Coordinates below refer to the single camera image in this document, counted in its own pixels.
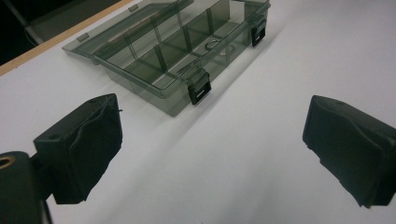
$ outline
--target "gray plastic box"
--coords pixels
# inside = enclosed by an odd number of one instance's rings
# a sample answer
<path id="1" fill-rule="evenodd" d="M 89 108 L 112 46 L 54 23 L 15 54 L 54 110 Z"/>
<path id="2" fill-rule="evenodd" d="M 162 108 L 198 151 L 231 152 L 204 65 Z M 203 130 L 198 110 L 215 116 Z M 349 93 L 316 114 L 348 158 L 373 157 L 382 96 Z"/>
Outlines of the gray plastic box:
<path id="1" fill-rule="evenodd" d="M 146 0 L 64 46 L 176 116 L 265 36 L 269 0 Z"/>

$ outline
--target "black latch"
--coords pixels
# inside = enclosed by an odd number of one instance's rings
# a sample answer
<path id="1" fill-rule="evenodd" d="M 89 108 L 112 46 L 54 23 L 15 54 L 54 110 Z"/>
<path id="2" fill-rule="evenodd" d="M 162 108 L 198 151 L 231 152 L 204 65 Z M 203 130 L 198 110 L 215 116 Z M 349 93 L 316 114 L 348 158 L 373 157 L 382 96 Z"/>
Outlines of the black latch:
<path id="1" fill-rule="evenodd" d="M 212 90 L 209 74 L 205 70 L 201 70 L 200 76 L 195 79 L 189 84 L 189 96 L 193 105 L 197 105 Z"/>
<path id="2" fill-rule="evenodd" d="M 258 21 L 256 21 L 256 25 L 251 29 L 251 45 L 256 47 L 262 39 L 265 37 L 265 26 L 267 24 L 267 20 L 262 16 Z"/>

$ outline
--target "white surface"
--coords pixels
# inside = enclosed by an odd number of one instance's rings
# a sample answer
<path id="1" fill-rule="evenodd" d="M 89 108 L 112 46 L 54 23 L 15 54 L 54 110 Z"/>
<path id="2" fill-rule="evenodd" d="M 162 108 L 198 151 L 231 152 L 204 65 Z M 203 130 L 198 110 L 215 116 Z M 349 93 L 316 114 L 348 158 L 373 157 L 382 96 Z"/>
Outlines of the white surface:
<path id="1" fill-rule="evenodd" d="M 57 224 L 395 223 L 394 200 L 359 207 L 302 140 L 314 94 L 396 127 L 395 11 L 394 0 L 272 0 L 256 59 L 176 118 L 67 56 L 70 38 L 0 77 L 0 152 L 33 155 L 52 124 L 115 92 L 122 149 L 87 202 L 49 198 Z"/>

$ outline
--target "plastic storage box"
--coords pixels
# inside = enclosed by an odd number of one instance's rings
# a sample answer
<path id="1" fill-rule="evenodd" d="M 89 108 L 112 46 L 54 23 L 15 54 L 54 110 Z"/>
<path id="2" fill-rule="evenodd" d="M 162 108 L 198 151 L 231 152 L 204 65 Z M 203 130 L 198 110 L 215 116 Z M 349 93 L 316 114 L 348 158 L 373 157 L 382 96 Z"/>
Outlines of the plastic storage box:
<path id="1" fill-rule="evenodd" d="M 269 1 L 146 0 L 64 46 L 170 116 L 265 36 Z"/>

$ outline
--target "black object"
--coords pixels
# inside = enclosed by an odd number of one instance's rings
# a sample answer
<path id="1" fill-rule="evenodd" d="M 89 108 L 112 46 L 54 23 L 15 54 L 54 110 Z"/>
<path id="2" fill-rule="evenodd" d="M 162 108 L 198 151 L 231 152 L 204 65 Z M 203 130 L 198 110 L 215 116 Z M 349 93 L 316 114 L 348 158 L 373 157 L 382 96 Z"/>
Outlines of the black object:
<path id="1" fill-rule="evenodd" d="M 260 42 L 262 42 L 262 39 L 265 37 L 265 25 L 266 20 L 262 19 L 261 27 L 254 27 L 250 30 L 252 47 L 256 47 L 258 44 L 260 44 Z"/>
<path id="2" fill-rule="evenodd" d="M 195 84 L 189 85 L 188 90 L 191 103 L 197 105 L 212 90 L 209 74 L 205 72 Z"/>
<path id="3" fill-rule="evenodd" d="M 84 103 L 35 139 L 37 153 L 0 155 L 0 223 L 51 223 L 46 199 L 85 201 L 120 150 L 117 96 Z"/>
<path id="4" fill-rule="evenodd" d="M 396 192 L 396 130 L 334 99 L 313 96 L 304 141 L 360 206 L 388 205 Z"/>

